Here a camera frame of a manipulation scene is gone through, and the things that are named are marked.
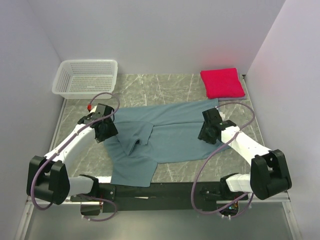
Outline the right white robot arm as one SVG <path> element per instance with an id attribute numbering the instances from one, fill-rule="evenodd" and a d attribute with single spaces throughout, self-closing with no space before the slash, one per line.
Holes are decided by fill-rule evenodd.
<path id="1" fill-rule="evenodd" d="M 250 165 L 250 173 L 232 173 L 220 179 L 219 193 L 230 200 L 237 193 L 254 194 L 265 200 L 292 188 L 285 154 L 271 150 L 246 135 L 231 120 L 222 120 L 216 108 L 202 113 L 204 122 L 198 139 L 209 144 L 227 144 Z"/>

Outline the blue-grey t shirt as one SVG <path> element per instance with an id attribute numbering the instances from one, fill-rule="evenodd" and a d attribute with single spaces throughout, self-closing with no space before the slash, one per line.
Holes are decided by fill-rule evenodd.
<path id="1" fill-rule="evenodd" d="M 104 141 L 112 160 L 111 183 L 148 187 L 159 164 L 207 158 L 222 143 L 198 138 L 202 113 L 218 106 L 216 99 L 120 108 L 116 136 Z"/>

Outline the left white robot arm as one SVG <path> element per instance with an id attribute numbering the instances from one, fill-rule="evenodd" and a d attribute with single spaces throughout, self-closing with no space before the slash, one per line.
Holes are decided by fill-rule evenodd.
<path id="1" fill-rule="evenodd" d="M 96 200 L 100 195 L 98 178 L 85 174 L 70 177 L 68 168 L 90 142 L 100 143 L 118 134 L 114 111 L 99 103 L 56 148 L 45 156 L 34 156 L 28 167 L 27 195 L 56 205 L 76 195 Z"/>

